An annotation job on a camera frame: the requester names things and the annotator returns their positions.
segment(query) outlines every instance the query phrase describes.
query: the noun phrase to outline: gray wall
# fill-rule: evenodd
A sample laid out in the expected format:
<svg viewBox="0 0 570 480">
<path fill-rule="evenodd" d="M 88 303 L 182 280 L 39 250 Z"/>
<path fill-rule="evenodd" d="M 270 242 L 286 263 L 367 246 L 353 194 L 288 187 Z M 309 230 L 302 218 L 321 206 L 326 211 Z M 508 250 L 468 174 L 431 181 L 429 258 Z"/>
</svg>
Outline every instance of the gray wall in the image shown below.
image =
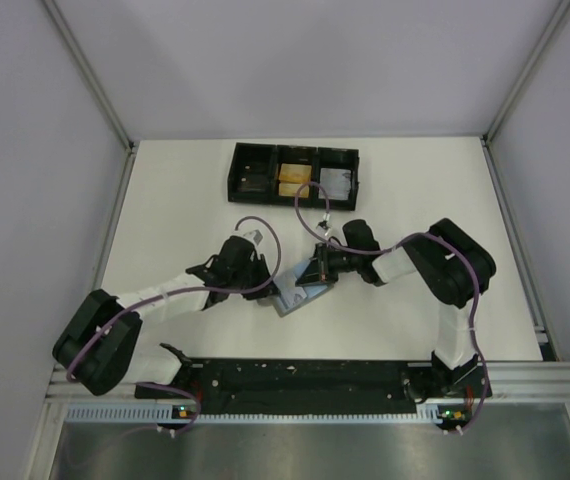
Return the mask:
<svg viewBox="0 0 570 480">
<path fill-rule="evenodd" d="M 484 133 L 558 0 L 58 0 L 137 138 Z"/>
<path fill-rule="evenodd" d="M 570 358 L 570 19 L 494 150 Z"/>
<path fill-rule="evenodd" d="M 124 153 L 35 0 L 0 0 L 0 479 L 18 478 Z"/>
</svg>

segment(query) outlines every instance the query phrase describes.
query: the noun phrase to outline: cable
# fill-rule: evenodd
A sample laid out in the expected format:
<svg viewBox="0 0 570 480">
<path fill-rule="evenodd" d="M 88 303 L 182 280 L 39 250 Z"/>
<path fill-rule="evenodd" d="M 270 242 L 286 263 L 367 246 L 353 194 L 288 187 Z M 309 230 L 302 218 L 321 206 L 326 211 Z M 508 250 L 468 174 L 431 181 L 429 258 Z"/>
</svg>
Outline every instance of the cable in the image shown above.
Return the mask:
<svg viewBox="0 0 570 480">
<path fill-rule="evenodd" d="M 151 389 L 155 389 L 155 390 L 162 390 L 164 392 L 175 393 L 177 395 L 181 395 L 182 397 L 189 398 L 190 400 L 192 400 L 196 404 L 196 413 L 194 414 L 194 416 L 190 419 L 190 421 L 188 423 L 177 424 L 177 426 L 178 425 L 184 425 L 184 426 L 180 429 L 176 429 L 174 435 L 181 435 L 181 434 L 189 431 L 190 429 L 192 429 L 194 427 L 194 423 L 196 422 L 196 419 L 201 414 L 201 402 L 199 402 L 198 399 L 194 395 L 192 395 L 191 393 L 186 392 L 184 390 L 181 390 L 179 388 L 169 387 L 167 385 L 157 385 L 155 383 L 139 383 L 138 385 L 140 385 L 141 387 L 145 387 L 145 388 L 151 388 Z M 66 441 L 67 440 L 67 438 L 66 438 L 64 440 L 65 441 L 65 448 L 64 448 L 64 450 L 65 450 L 65 461 L 67 462 L 67 464 L 70 467 L 72 467 L 75 470 L 86 467 L 94 459 L 96 459 L 96 457 L 100 457 L 101 455 L 103 455 L 107 450 L 112 448 L 114 445 L 116 445 L 118 442 L 123 440 L 125 437 L 128 437 L 129 435 L 131 435 L 133 433 L 151 431 L 151 430 L 158 430 L 158 427 L 153 426 L 153 425 L 143 425 L 140 427 L 130 428 L 129 430 L 124 431 L 123 433 L 112 438 L 111 440 L 107 440 L 100 447 L 98 447 L 92 455 L 90 455 L 88 458 L 86 458 L 82 462 L 74 462 L 72 460 L 71 455 L 70 455 L 70 451 L 69 451 L 70 450 L 69 449 L 69 442 Z"/>
<path fill-rule="evenodd" d="M 258 292 L 259 290 L 262 290 L 263 288 L 268 286 L 272 282 L 272 280 L 274 280 L 274 277 L 278 273 L 278 269 L 281 266 L 281 255 L 282 255 L 281 242 L 278 239 L 278 235 L 276 235 L 276 232 L 274 231 L 272 226 L 269 223 L 267 223 L 265 220 L 263 220 L 262 218 L 254 216 L 254 215 L 250 215 L 250 216 L 241 218 L 236 223 L 235 230 L 238 230 L 238 227 L 242 223 L 244 223 L 248 220 L 255 220 L 257 222 L 262 223 L 269 230 L 269 233 L 272 234 L 272 237 L 274 237 L 274 241 L 276 242 L 276 266 L 274 267 L 274 271 L 272 272 L 272 274 L 269 276 L 269 278 L 267 280 L 265 280 L 263 283 L 261 283 L 257 287 L 252 287 L 252 288 L 243 289 L 243 290 L 232 289 L 232 288 L 205 287 L 205 286 L 177 288 L 176 290 L 171 290 L 171 291 L 167 292 L 167 294 L 166 294 L 167 297 L 173 297 L 173 296 L 179 295 L 181 293 L 192 293 L 192 292 L 215 292 L 215 293 L 228 293 L 228 294 L 246 295 L 248 293 Z M 154 303 L 154 302 L 157 302 L 159 300 L 162 300 L 163 298 L 164 298 L 163 295 L 156 295 L 154 297 L 149 297 L 149 298 L 143 299 L 140 302 L 134 303 L 133 305 L 130 305 L 129 307 L 124 308 L 123 310 L 118 312 L 116 315 L 114 315 L 111 319 L 109 319 L 105 323 L 105 325 L 103 325 L 101 327 L 101 329 L 98 330 L 92 338 L 90 338 L 90 340 L 78 352 L 76 357 L 74 357 L 74 359 L 71 361 L 71 363 L 69 364 L 69 367 L 67 367 L 67 375 L 66 375 L 67 381 L 68 382 L 76 382 L 76 379 L 74 378 L 74 371 L 76 370 L 78 365 L 81 363 L 81 361 L 83 361 L 83 359 L 87 355 L 87 352 L 89 352 L 91 350 L 91 348 L 94 345 L 96 345 L 96 343 L 100 340 L 100 338 L 103 336 L 103 334 L 107 330 L 109 330 L 112 327 L 112 325 L 114 325 L 123 315 L 125 315 L 126 313 L 129 313 L 131 311 L 134 311 L 138 308 L 144 307 L 145 305 L 149 305 L 150 303 Z"/>
<path fill-rule="evenodd" d="M 310 235 L 312 235 L 314 238 L 316 238 L 317 240 L 319 240 L 319 241 L 321 241 L 327 245 L 331 245 L 332 248 L 335 248 L 338 250 L 343 250 L 344 252 L 348 252 L 348 253 L 356 253 L 359 255 L 382 255 L 384 253 L 390 253 L 390 252 L 394 251 L 395 249 L 401 247 L 403 244 L 409 242 L 410 240 L 416 238 L 417 236 L 422 236 L 422 237 L 427 238 L 427 239 L 429 239 L 435 243 L 438 243 L 442 247 L 446 248 L 449 252 L 453 253 L 454 256 L 456 256 L 456 258 L 458 258 L 461 261 L 461 263 L 463 264 L 463 266 L 465 267 L 465 269 L 469 273 L 469 276 L 472 279 L 472 285 L 474 287 L 474 298 L 472 301 L 472 308 L 470 310 L 469 319 L 468 319 L 469 336 L 470 336 L 470 341 L 472 343 L 472 347 L 476 351 L 476 354 L 478 355 L 478 359 L 481 362 L 481 368 L 483 369 L 483 380 L 484 380 L 484 382 L 483 382 L 483 390 L 481 391 L 481 396 L 478 399 L 478 406 L 476 407 L 476 410 L 472 414 L 472 418 L 470 418 L 469 421 L 463 427 L 460 427 L 460 428 L 457 428 L 456 430 L 454 430 L 454 431 L 456 431 L 462 435 L 463 433 L 468 431 L 472 427 L 472 425 L 474 425 L 474 423 L 476 423 L 476 421 L 478 420 L 478 416 L 480 415 L 480 412 L 483 409 L 483 406 L 485 405 L 485 400 L 487 399 L 487 394 L 489 393 L 489 384 L 490 384 L 490 382 L 489 382 L 489 371 L 487 369 L 487 361 L 485 360 L 485 356 L 483 355 L 483 352 L 481 351 L 481 349 L 478 345 L 478 340 L 476 338 L 476 330 L 474 329 L 474 318 L 476 316 L 476 310 L 478 309 L 478 302 L 480 301 L 480 296 L 481 296 L 481 289 L 480 289 L 480 285 L 478 283 L 478 277 L 476 276 L 476 272 L 474 271 L 474 267 L 472 267 L 472 264 L 469 263 L 469 261 L 467 260 L 465 255 L 463 255 L 460 251 L 458 251 L 458 249 L 456 249 L 454 246 L 450 245 L 448 242 L 446 242 L 442 238 L 437 237 L 437 236 L 432 235 L 431 233 L 427 233 L 427 232 L 412 233 L 411 235 L 408 235 L 407 237 L 401 239 L 393 247 L 386 248 L 383 250 L 373 250 L 373 251 L 357 250 L 355 248 L 343 247 L 341 245 L 336 245 L 334 243 L 331 243 L 326 238 L 323 238 L 320 235 L 318 235 L 305 222 L 305 220 L 303 220 L 303 217 L 301 216 L 300 208 L 298 206 L 298 198 L 299 198 L 303 188 L 305 188 L 307 186 L 317 187 L 323 193 L 323 196 L 325 198 L 325 214 L 329 214 L 329 197 L 327 196 L 327 192 L 322 187 L 322 185 L 320 185 L 317 182 L 307 182 L 307 183 L 302 184 L 298 188 L 298 190 L 296 191 L 296 194 L 294 195 L 294 210 L 296 212 L 296 216 L 298 217 L 298 220 L 303 225 L 303 228 L 305 228 L 305 230 L 307 230 L 307 232 Z"/>
</svg>

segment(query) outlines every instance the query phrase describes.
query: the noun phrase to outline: black divided box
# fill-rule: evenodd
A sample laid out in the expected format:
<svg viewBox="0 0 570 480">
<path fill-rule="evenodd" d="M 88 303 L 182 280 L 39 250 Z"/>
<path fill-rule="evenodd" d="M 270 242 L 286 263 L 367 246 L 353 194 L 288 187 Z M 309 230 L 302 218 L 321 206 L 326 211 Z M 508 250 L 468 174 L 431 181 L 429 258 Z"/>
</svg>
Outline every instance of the black divided box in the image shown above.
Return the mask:
<svg viewBox="0 0 570 480">
<path fill-rule="evenodd" d="M 358 150 L 237 143 L 227 177 L 227 199 L 238 203 L 293 206 L 293 196 L 279 195 L 281 165 L 310 165 L 311 180 L 317 183 L 321 183 L 323 169 L 349 170 L 347 198 L 332 199 L 330 194 L 330 207 L 353 211 L 358 195 L 358 161 Z M 311 187 L 308 198 L 299 198 L 299 206 L 324 209 L 325 200 L 318 188 Z"/>
</svg>

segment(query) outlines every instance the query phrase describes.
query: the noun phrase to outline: purple cable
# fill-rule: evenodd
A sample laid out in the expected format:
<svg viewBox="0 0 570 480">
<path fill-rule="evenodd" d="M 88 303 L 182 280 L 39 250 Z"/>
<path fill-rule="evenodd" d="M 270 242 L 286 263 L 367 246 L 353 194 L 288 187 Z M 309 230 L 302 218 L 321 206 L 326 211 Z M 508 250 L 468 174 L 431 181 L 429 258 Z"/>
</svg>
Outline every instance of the purple cable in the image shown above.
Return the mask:
<svg viewBox="0 0 570 480">
<path fill-rule="evenodd" d="M 204 287 L 204 286 L 203 287 L 177 288 L 176 290 L 171 290 L 171 291 L 167 292 L 167 296 L 173 297 L 173 296 L 179 295 L 181 293 L 191 293 L 191 292 L 215 292 L 215 293 L 229 293 L 229 294 L 245 295 L 248 293 L 258 292 L 259 290 L 261 290 L 261 289 L 265 288 L 267 285 L 269 285 L 270 282 L 272 280 L 274 280 L 274 277 L 278 273 L 278 269 L 281 266 L 281 242 L 278 239 L 278 235 L 276 235 L 276 232 L 274 231 L 274 229 L 272 228 L 272 226 L 269 223 L 267 223 L 262 218 L 256 217 L 253 215 L 241 218 L 236 223 L 235 230 L 238 230 L 238 227 L 243 222 L 246 222 L 248 220 L 256 220 L 257 222 L 260 222 L 263 225 L 265 225 L 267 230 L 269 230 L 269 233 L 271 233 L 272 236 L 274 237 L 274 241 L 276 242 L 276 266 L 274 267 L 274 271 L 272 272 L 272 274 L 269 276 L 269 278 L 267 280 L 265 280 L 263 283 L 261 283 L 257 287 L 252 287 L 252 288 L 248 288 L 248 289 L 244 289 L 244 290 L 231 289 L 231 288 Z M 72 362 L 69 364 L 69 367 L 67 367 L 67 375 L 66 375 L 67 381 L 68 382 L 75 382 L 76 381 L 74 379 L 74 371 L 78 367 L 78 364 L 85 358 L 85 355 L 87 355 L 87 352 L 89 352 L 91 350 L 91 348 L 94 345 L 96 345 L 96 343 L 100 340 L 100 338 L 103 336 L 103 334 L 107 330 L 109 330 L 112 327 L 112 325 L 114 325 L 123 315 L 125 315 L 126 313 L 129 313 L 133 310 L 136 310 L 137 308 L 141 308 L 141 307 L 144 307 L 145 305 L 149 305 L 150 303 L 154 303 L 154 302 L 157 302 L 159 300 L 162 300 L 163 298 L 164 298 L 163 295 L 156 295 L 154 297 L 146 298 L 144 300 L 141 300 L 140 302 L 137 302 L 133 305 L 130 305 L 127 308 L 124 308 L 123 310 L 118 312 L 116 315 L 114 315 L 110 320 L 108 320 L 105 323 L 105 325 L 103 325 L 103 327 L 99 331 L 97 331 L 94 334 L 94 336 L 83 346 L 83 348 L 81 348 L 81 350 L 78 352 L 78 355 L 76 355 L 76 357 L 74 357 L 74 360 L 72 360 Z"/>
<path fill-rule="evenodd" d="M 469 422 L 467 422 L 465 424 L 465 426 L 461 427 L 460 430 L 452 430 L 452 431 L 459 431 L 460 434 L 462 435 L 467 430 L 469 430 L 469 428 L 474 423 L 476 423 L 478 416 L 480 414 L 480 411 L 482 410 L 483 405 L 485 404 L 485 400 L 487 399 L 487 394 L 489 393 L 489 386 L 490 386 L 489 385 L 489 383 L 490 383 L 489 382 L 489 371 L 487 370 L 487 361 L 485 360 L 485 356 L 483 355 L 483 352 L 481 352 L 481 349 L 478 345 L 478 339 L 476 338 L 476 330 L 474 329 L 474 318 L 476 316 L 476 310 L 478 309 L 478 302 L 480 301 L 480 296 L 481 296 L 481 293 L 480 293 L 481 289 L 480 289 L 480 285 L 478 283 L 478 277 L 476 275 L 476 272 L 474 271 L 474 267 L 472 267 L 472 264 L 469 263 L 467 258 L 465 258 L 465 255 L 463 255 L 461 252 L 459 252 L 454 246 L 450 245 L 448 242 L 446 242 L 442 238 L 437 237 L 437 236 L 432 235 L 431 233 L 427 233 L 427 232 L 412 233 L 411 235 L 408 235 L 407 237 L 403 238 L 401 241 L 399 241 L 393 247 L 385 248 L 383 250 L 371 250 L 371 251 L 370 250 L 357 250 L 355 248 L 344 247 L 342 245 L 338 245 L 336 243 L 333 243 L 330 240 L 323 238 L 320 235 L 318 235 L 305 222 L 305 220 L 303 220 L 303 217 L 301 216 L 300 208 L 298 206 L 298 198 L 299 198 L 303 188 L 305 188 L 307 186 L 317 187 L 323 193 L 323 197 L 325 198 L 325 213 L 327 213 L 327 214 L 329 213 L 329 197 L 327 196 L 327 192 L 325 191 L 325 189 L 322 187 L 322 185 L 320 185 L 317 182 L 307 182 L 307 183 L 302 184 L 298 188 L 298 190 L 296 191 L 296 194 L 294 195 L 294 210 L 296 211 L 296 216 L 298 217 L 298 220 L 303 225 L 303 228 L 305 230 L 307 230 L 307 232 L 310 235 L 312 235 L 317 240 L 331 246 L 333 249 L 342 250 L 342 251 L 348 252 L 348 253 L 355 253 L 358 255 L 382 255 L 384 253 L 392 252 L 393 250 L 401 247 L 403 244 L 407 243 L 411 239 L 416 238 L 417 236 L 422 236 L 422 237 L 427 238 L 433 242 L 438 243 L 442 247 L 449 250 L 451 253 L 453 253 L 456 256 L 456 258 L 458 258 L 461 261 L 461 263 L 467 269 L 467 272 L 469 273 L 469 276 L 472 279 L 472 285 L 474 287 L 474 299 L 472 302 L 472 309 L 469 312 L 469 320 L 468 320 L 469 336 L 470 336 L 470 340 L 472 342 L 472 347 L 474 347 L 474 350 L 478 354 L 478 359 L 481 362 L 481 368 L 483 369 L 483 378 L 485 380 L 485 383 L 483 384 L 483 390 L 482 390 L 481 396 L 478 400 L 478 406 L 476 407 L 476 410 L 472 414 L 472 418 L 470 418 Z"/>
<path fill-rule="evenodd" d="M 196 403 L 196 414 L 190 419 L 190 421 L 188 423 L 186 423 L 182 428 L 175 430 L 175 432 L 177 435 L 181 435 L 181 434 L 191 430 L 194 427 L 194 423 L 196 422 L 196 419 L 201 414 L 201 402 L 199 402 L 198 399 L 194 395 L 192 395 L 191 393 L 186 392 L 184 390 L 181 390 L 179 388 L 168 387 L 167 385 L 157 385 L 155 383 L 139 383 L 138 385 L 140 385 L 141 387 L 152 388 L 155 390 L 162 390 L 164 392 L 176 393 L 176 394 L 181 395 L 185 398 L 189 398 L 190 400 L 193 400 L 194 403 Z M 101 455 L 103 455 L 107 450 L 112 448 L 114 445 L 116 445 L 118 442 L 123 440 L 125 437 L 128 437 L 129 435 L 131 435 L 133 433 L 144 432 L 144 431 L 148 431 L 148 430 L 156 430 L 156 429 L 157 429 L 157 427 L 152 426 L 152 425 L 144 425 L 141 427 L 130 428 L 129 430 L 124 431 L 123 433 L 116 436 L 115 438 L 108 440 L 107 442 L 103 443 L 103 445 L 98 447 L 96 449 L 96 451 L 89 458 L 86 458 L 82 462 L 78 462 L 78 463 L 74 462 L 71 459 L 71 455 L 69 452 L 69 442 L 66 442 L 65 447 L 64 447 L 65 461 L 67 462 L 67 464 L 70 467 L 72 467 L 75 470 L 86 467 L 96 457 L 100 457 Z"/>
</svg>

